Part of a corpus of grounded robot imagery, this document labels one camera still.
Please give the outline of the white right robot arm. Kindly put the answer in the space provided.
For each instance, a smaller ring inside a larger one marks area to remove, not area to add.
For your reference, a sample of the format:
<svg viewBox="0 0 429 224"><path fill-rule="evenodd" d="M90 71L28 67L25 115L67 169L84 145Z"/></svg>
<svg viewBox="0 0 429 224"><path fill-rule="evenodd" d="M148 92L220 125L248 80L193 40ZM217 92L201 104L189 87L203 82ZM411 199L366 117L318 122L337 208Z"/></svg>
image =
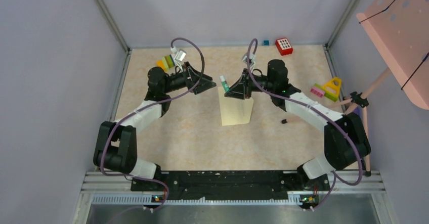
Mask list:
<svg viewBox="0 0 429 224"><path fill-rule="evenodd" d="M297 168L296 182L304 190L311 189L317 178L329 172L343 170L371 152L363 123L355 113L339 113L310 99L288 80L284 61L268 62L266 75L254 75L245 68L225 97L249 99L253 92L270 95L272 103L292 113L320 130L324 136L324 151Z"/></svg>

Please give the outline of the cream yellow envelope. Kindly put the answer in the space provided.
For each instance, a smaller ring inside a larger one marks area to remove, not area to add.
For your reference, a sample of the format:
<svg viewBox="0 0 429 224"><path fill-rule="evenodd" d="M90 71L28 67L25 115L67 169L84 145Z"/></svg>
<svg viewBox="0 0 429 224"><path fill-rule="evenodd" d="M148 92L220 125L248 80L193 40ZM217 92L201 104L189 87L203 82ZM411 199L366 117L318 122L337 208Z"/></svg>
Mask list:
<svg viewBox="0 0 429 224"><path fill-rule="evenodd" d="M224 88L218 87L218 96L221 112L222 126L241 125L250 123L253 98L250 99L235 99L224 96Z"/></svg>

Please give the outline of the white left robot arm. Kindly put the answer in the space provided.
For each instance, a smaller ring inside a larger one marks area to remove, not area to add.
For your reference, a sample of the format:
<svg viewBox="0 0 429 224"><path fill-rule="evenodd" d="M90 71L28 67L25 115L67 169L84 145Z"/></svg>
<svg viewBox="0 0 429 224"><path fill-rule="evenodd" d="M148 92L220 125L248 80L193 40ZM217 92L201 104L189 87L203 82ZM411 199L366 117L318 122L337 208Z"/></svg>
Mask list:
<svg viewBox="0 0 429 224"><path fill-rule="evenodd" d="M150 190L160 188L162 176L156 173L157 164L138 157L137 134L169 110L173 100L170 92L187 88L187 92L197 95L217 86L212 77L197 71L189 62L184 67L184 71L173 74L161 67L148 71L148 91L143 102L122 119L100 125L93 155L95 166L143 178Z"/></svg>

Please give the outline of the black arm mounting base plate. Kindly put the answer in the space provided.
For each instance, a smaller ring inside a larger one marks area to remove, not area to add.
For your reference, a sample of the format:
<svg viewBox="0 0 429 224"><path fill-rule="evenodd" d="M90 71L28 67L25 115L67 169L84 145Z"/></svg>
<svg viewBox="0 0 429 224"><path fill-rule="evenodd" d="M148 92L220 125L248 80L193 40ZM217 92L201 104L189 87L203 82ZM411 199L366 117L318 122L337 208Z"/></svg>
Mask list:
<svg viewBox="0 0 429 224"><path fill-rule="evenodd" d="M168 200L286 200L293 191L330 189L327 175L305 180L295 171L162 171L155 175L159 183L136 178L133 192L169 191Z"/></svg>

